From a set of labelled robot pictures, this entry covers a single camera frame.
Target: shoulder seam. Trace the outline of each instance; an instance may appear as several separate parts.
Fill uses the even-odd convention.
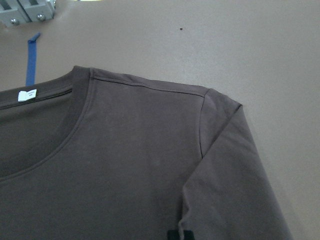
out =
[[[119,83],[119,84],[125,84],[125,85],[131,85],[131,86],[138,86],[138,87],[145,87],[153,90],[159,90],[159,91],[165,91],[165,92],[175,92],[175,93],[181,93],[181,94],[191,94],[191,95],[197,95],[200,97],[205,97],[207,92],[205,94],[198,92],[198,91],[192,91],[192,90],[181,90],[181,89],[171,89],[171,88],[160,88],[160,87],[153,87],[145,83],[136,83],[136,82],[128,82],[125,80],[115,79],[115,78],[109,78],[109,77],[99,77],[94,76],[93,79],[105,81],[105,82],[113,82],[113,83]]]

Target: brown t-shirt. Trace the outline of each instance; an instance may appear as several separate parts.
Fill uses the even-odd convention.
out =
[[[0,239],[292,237],[240,103],[76,65],[0,92]]]

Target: white label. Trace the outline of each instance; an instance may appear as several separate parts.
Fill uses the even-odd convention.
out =
[[[37,89],[30,91],[20,91],[18,95],[18,102],[27,101],[36,97]]]

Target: table surface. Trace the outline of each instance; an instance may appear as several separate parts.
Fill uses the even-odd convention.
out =
[[[57,0],[54,19],[0,24],[0,91],[74,65],[214,88],[244,105],[296,240],[320,239],[320,2]]]

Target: crew neck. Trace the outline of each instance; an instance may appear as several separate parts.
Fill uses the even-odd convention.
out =
[[[0,179],[14,177],[33,169],[53,156],[68,141],[85,112],[93,84],[93,75],[93,67],[74,65],[70,72],[58,78],[32,86],[0,91],[0,113],[2,109],[45,101],[71,93],[67,113],[53,133],[48,133],[45,139],[28,151],[17,153],[9,159],[3,159],[0,156]],[[33,89],[36,89],[35,98],[18,101],[20,91],[28,92]]]

